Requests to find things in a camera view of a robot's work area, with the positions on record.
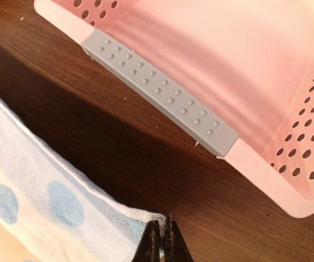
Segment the patterned blue pastel towel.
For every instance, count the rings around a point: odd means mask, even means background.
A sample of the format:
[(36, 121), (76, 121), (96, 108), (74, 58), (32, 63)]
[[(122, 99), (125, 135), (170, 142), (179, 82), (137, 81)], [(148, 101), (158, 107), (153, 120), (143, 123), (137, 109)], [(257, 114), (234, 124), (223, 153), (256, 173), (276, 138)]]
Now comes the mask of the patterned blue pastel towel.
[(159, 213), (118, 203), (0, 99), (0, 261), (131, 261)]

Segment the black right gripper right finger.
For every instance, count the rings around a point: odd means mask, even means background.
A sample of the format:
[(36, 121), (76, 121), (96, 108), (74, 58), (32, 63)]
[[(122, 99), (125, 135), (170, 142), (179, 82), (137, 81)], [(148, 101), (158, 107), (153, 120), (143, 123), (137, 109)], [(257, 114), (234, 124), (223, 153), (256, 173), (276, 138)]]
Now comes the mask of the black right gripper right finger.
[(172, 215), (167, 215), (165, 221), (163, 249), (166, 262), (194, 262)]

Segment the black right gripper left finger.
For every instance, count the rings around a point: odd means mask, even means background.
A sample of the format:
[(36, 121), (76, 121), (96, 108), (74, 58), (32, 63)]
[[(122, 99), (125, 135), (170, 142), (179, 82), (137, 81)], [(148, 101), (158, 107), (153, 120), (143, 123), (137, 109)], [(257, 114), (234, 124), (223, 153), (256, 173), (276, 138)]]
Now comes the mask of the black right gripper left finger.
[(137, 262), (158, 262), (160, 248), (159, 222), (149, 221), (137, 248)]

